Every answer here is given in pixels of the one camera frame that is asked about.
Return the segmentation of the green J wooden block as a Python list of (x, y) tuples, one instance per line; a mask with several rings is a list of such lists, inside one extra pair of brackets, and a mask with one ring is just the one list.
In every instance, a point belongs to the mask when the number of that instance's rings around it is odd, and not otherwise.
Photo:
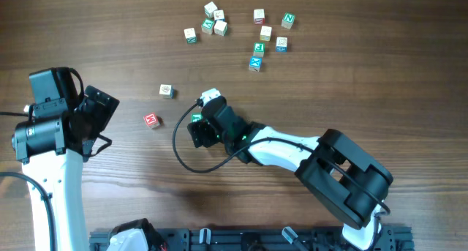
[(203, 119), (203, 116), (200, 113), (193, 113), (191, 115), (191, 122), (200, 121)]

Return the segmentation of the shell picture blue D block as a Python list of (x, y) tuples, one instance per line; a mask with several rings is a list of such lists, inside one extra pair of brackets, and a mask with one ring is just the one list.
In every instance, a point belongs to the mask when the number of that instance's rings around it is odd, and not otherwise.
[(163, 98), (172, 99), (174, 96), (174, 88), (172, 85), (161, 84), (159, 87), (159, 94)]

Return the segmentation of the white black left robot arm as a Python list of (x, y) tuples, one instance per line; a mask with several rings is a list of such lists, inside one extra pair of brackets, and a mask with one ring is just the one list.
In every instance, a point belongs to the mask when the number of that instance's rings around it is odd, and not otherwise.
[(57, 67), (29, 76), (34, 103), (15, 128), (12, 147), (29, 187), (36, 250), (88, 250), (82, 202), (83, 165), (112, 143), (101, 133), (119, 101)]

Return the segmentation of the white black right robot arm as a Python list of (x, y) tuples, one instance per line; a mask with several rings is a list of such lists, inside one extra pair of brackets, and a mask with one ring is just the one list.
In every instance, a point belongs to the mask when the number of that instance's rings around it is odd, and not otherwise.
[(201, 117), (187, 129), (195, 147), (222, 143), (227, 156), (243, 163), (276, 166), (295, 174), (344, 227), (344, 240), (357, 250), (373, 250), (382, 230), (380, 218), (393, 177), (338, 130), (320, 137), (284, 134), (238, 116), (219, 95), (197, 99)]

